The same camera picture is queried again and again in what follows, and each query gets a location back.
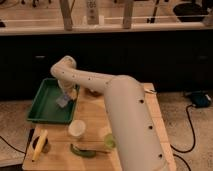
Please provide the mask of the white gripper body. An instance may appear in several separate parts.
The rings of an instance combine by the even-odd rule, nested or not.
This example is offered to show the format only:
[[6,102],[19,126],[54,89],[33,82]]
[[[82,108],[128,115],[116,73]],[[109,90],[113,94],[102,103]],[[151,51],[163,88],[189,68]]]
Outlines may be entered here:
[[65,93],[71,100],[77,99],[77,89],[75,88],[75,84],[61,80],[58,81],[58,84],[62,92]]

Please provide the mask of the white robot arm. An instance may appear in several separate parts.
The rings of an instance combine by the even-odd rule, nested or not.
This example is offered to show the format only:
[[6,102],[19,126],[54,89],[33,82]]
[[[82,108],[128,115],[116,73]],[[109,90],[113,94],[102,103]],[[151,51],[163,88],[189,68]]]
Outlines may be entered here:
[[127,75],[78,70],[70,56],[50,72],[62,84],[78,84],[104,95],[122,171],[170,171],[140,82]]

